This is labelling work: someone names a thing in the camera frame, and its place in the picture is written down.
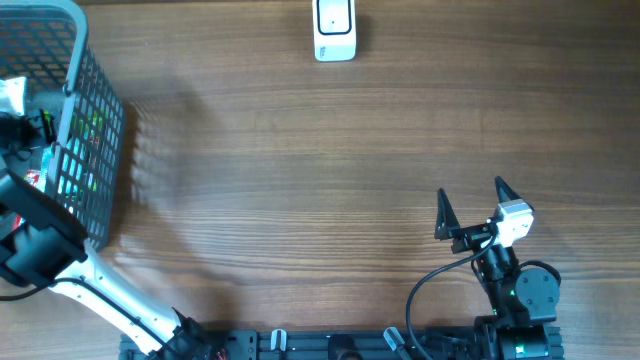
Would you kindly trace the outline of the green snack bag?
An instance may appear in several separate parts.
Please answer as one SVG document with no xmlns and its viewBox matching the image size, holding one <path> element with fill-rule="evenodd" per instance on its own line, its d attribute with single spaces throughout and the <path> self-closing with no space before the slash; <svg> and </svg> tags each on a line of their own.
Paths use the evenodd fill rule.
<svg viewBox="0 0 640 360">
<path fill-rule="evenodd" d="M 80 200 L 83 190 L 74 181 L 83 183 L 90 191 L 96 192 L 99 186 L 99 180 L 88 170 L 88 166 L 97 164 L 97 156 L 93 154 L 97 150 L 101 136 L 98 134 L 104 128 L 105 115 L 102 111 L 96 111 L 91 115 L 91 120 L 85 120 L 78 115 L 71 118 L 71 129 L 80 132 L 79 137 L 69 135 L 65 148 L 78 157 L 81 161 L 87 163 L 82 165 L 80 162 L 64 155 L 62 160 L 62 171 L 64 175 L 60 178 L 57 193 L 64 195 L 72 200 Z"/>
</svg>

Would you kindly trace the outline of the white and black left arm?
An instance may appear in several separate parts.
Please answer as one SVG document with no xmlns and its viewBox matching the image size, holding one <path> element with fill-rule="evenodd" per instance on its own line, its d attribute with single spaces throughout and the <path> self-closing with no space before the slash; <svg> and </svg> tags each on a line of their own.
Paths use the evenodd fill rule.
<svg viewBox="0 0 640 360">
<path fill-rule="evenodd" d="M 130 284 L 89 244 L 67 209 L 1 165 L 1 212 L 24 222 L 1 237 L 1 278 L 27 290 L 74 300 L 127 335 L 148 359 L 209 359 L 212 346 L 194 320 Z"/>
</svg>

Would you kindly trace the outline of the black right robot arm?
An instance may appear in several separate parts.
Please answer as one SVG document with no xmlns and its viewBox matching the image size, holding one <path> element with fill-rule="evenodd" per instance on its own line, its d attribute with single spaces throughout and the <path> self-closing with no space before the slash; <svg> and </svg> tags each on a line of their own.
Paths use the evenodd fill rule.
<svg viewBox="0 0 640 360">
<path fill-rule="evenodd" d="M 564 357 L 556 306 L 561 275 L 539 260 L 521 262 L 513 245 L 529 233 L 534 208 L 501 178 L 498 205 L 485 223 L 463 227 L 444 190 L 437 192 L 435 238 L 454 254 L 470 251 L 471 269 L 493 313 L 467 327 L 428 330 L 421 338 L 435 359 L 558 360 Z"/>
</svg>

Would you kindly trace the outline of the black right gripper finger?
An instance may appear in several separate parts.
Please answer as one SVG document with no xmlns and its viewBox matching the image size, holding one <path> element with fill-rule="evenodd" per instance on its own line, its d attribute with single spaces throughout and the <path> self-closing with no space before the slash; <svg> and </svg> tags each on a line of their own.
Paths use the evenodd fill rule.
<svg viewBox="0 0 640 360">
<path fill-rule="evenodd" d="M 459 236 L 460 223 L 443 188 L 437 191 L 437 215 L 434 237 L 448 240 Z"/>
<path fill-rule="evenodd" d="M 495 177 L 495 187 L 500 203 L 521 200 L 521 196 L 518 195 L 501 176 Z"/>
</svg>

